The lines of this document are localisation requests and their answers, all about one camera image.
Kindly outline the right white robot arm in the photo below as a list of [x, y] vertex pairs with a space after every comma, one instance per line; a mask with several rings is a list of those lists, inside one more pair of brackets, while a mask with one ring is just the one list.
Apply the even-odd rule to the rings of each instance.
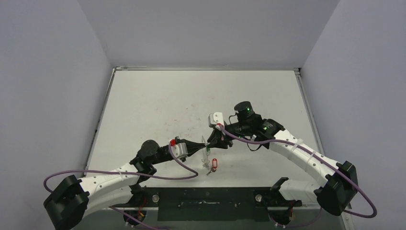
[[357, 194], [358, 178], [355, 166], [346, 161], [332, 160], [305, 145], [280, 123], [262, 118], [249, 101], [235, 107], [237, 122], [226, 124], [221, 112], [209, 114], [213, 129], [210, 148], [227, 149], [233, 140], [272, 150], [301, 168], [311, 180], [296, 181], [283, 177], [271, 187], [271, 200], [281, 206], [287, 201], [319, 204], [329, 214], [339, 216]]

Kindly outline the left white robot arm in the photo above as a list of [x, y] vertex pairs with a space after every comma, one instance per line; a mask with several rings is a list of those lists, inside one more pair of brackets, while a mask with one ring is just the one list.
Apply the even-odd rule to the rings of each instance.
[[138, 206], [143, 193], [137, 190], [141, 182], [157, 179], [155, 164], [175, 160], [178, 164], [206, 148], [178, 137], [160, 146], [154, 140], [145, 141], [135, 158], [112, 171], [92, 170], [93, 176], [77, 178], [70, 175], [50, 192], [44, 207], [56, 230], [70, 230], [81, 220], [100, 209], [128, 203]]

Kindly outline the large metal keyring plate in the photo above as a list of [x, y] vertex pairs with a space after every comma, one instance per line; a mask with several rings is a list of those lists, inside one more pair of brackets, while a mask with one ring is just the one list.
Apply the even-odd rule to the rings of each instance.
[[209, 158], [208, 156], [210, 155], [210, 151], [207, 147], [208, 143], [206, 142], [204, 136], [202, 136], [202, 143], [205, 145], [205, 147], [202, 149], [202, 163], [203, 163], [203, 167], [206, 169], [210, 168], [210, 162], [209, 162]]

